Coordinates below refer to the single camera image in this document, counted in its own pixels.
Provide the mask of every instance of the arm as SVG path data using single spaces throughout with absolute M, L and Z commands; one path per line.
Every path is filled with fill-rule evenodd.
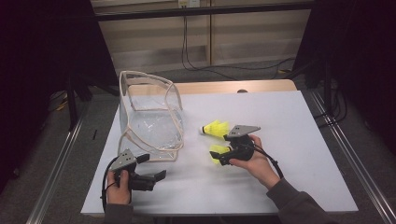
M 259 137 L 251 135 L 250 138 L 255 145 L 262 147 Z M 286 179 L 280 179 L 261 153 L 255 151 L 249 161 L 230 159 L 230 164 L 248 170 L 268 188 L 267 195 L 279 209 L 282 223 L 337 223 L 311 196 L 297 191 Z
M 113 172 L 107 173 L 107 205 L 105 211 L 105 224 L 131 223 L 134 208 L 129 205 L 131 201 L 131 192 L 128 190 L 128 172 L 122 171 L 120 186 L 118 187 Z

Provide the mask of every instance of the metal rail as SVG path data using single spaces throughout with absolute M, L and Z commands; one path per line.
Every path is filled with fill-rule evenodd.
M 326 109 L 323 106 L 323 99 L 321 98 L 320 94 L 317 91 L 311 92 L 311 94 L 319 111 L 321 113 L 325 113 Z M 334 118 L 330 116 L 325 116 L 325 120 L 326 122 L 331 122 L 331 123 L 335 122 Z M 372 179 L 370 174 L 367 172 L 361 159 L 359 159 L 359 156 L 358 154 L 356 154 L 355 149 L 352 147 L 352 145 L 350 145 L 349 141 L 347 140 L 347 137 L 344 135 L 340 126 L 338 126 L 338 124 L 335 123 L 329 125 L 329 128 L 331 129 L 332 134 L 334 135 L 340 148 L 343 150 L 344 154 L 346 155 L 349 164 L 352 166 L 358 179 L 361 181 L 361 184 L 363 185 L 364 189 L 366 190 L 367 194 L 372 200 L 379 215 L 387 224 L 396 223 L 395 213 L 393 212 L 391 206 L 389 205 L 387 198 L 385 197 L 384 193 L 379 188 L 379 186 Z
M 315 1 L 298 3 L 263 4 L 252 6 L 229 6 L 229 7 L 188 7 L 171 8 L 161 10 L 136 11 L 136 12 L 114 12 L 97 13 L 94 16 L 61 17 L 57 21 L 121 21 L 136 19 L 151 19 L 165 17 L 202 16 L 215 14 L 268 12 L 268 11 L 290 11 L 311 9 L 316 6 Z
M 67 158 L 73 148 L 74 143 L 78 137 L 79 130 L 81 128 L 82 120 L 85 118 L 87 111 L 88 111 L 89 103 L 85 103 L 81 116 L 74 127 L 74 129 L 69 132 L 64 142 L 64 146 L 59 154 L 58 160 L 55 162 L 51 173 L 47 179 L 46 185 L 44 186 L 43 190 L 40 193 L 37 201 L 35 202 L 35 207 L 33 208 L 26 224 L 40 224 L 43 219 L 44 215 L 47 212 L 47 209 L 50 205 L 50 200 L 56 190 L 56 186 L 60 179 L 61 173 L 64 169 L 64 166 L 67 162 Z

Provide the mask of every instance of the hand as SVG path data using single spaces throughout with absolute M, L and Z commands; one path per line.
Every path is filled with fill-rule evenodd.
M 262 148 L 262 140 L 259 137 L 252 134 L 249 137 L 255 145 Z M 241 167 L 249 171 L 251 175 L 256 177 L 260 183 L 268 189 L 271 189 L 280 180 L 279 176 L 277 176 L 272 169 L 268 159 L 257 151 L 254 151 L 253 156 L 249 161 L 230 159 L 229 162 L 231 165 Z
M 129 174 L 123 170 L 120 177 L 120 186 L 113 184 L 116 182 L 114 173 L 109 171 L 107 173 L 107 202 L 117 204 L 129 204 L 131 201 L 131 192 L 128 190 Z

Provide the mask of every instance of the transparent plastic container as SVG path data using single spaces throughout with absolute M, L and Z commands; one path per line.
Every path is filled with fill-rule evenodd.
M 141 72 L 120 73 L 119 154 L 150 154 L 150 161 L 175 161 L 183 147 L 180 94 L 174 83 Z

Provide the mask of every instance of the person's left hand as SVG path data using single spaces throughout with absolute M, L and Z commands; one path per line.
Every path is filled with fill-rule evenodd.
M 109 171 L 107 173 L 107 203 L 129 204 L 131 199 L 131 192 L 128 190 L 129 174 L 123 170 L 120 177 L 120 186 L 113 184 L 116 182 L 114 173 Z

